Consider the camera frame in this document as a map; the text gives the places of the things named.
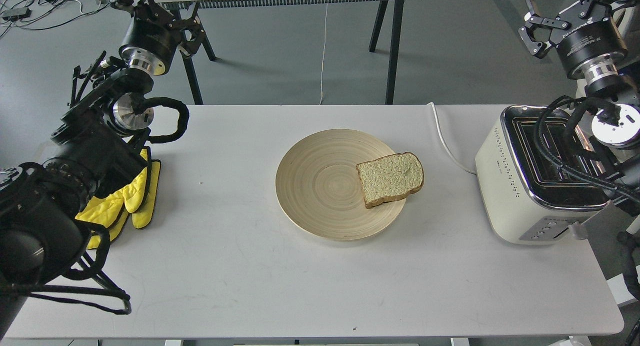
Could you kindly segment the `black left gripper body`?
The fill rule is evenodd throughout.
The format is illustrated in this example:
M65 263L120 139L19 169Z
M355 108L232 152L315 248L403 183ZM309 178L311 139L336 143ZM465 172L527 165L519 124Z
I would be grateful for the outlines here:
M137 4L119 56L128 67L151 76L167 74L183 38L175 22L173 15L160 6Z

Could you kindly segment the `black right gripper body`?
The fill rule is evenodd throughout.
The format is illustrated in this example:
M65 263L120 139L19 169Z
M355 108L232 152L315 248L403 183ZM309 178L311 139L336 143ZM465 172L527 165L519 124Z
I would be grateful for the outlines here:
M560 19L558 22L566 34L556 45L556 50L569 79L585 77L583 67L591 60L609 60L617 65L628 54L627 46L610 16L591 16L576 24Z

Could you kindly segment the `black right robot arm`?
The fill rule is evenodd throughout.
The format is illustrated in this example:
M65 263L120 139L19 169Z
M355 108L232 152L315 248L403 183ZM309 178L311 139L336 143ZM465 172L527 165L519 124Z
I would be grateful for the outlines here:
M639 88L618 66L628 54L613 19L614 12L633 8L639 0L576 0L553 18L540 14L534 0L525 0L527 13L519 36L529 53L539 59L555 49L569 79L585 79L585 96L562 96L551 102L534 127L534 145L560 172L602 189L615 207L634 218L617 235L622 247L622 279L633 298L639 298L639 273L633 255L639 248L639 157L619 161L613 149L639 146ZM592 176L554 156L543 141L542 125L552 111L573 107L563 136L569 138L585 113L592 115L590 143L574 156L601 162L605 172Z

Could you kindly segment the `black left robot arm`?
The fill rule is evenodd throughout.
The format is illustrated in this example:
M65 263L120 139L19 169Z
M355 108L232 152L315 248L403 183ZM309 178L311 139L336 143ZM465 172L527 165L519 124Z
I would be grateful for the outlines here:
M94 196L103 198L151 167L146 143L178 140L189 122L186 104L146 98L153 77L174 54L184 60L206 40L199 3L182 19L155 0L110 0L130 13L119 57L102 53L73 73L69 110L52 133L59 152L43 164L1 171L1 334L30 297L130 314L130 296L103 272L110 249L105 227L78 220Z

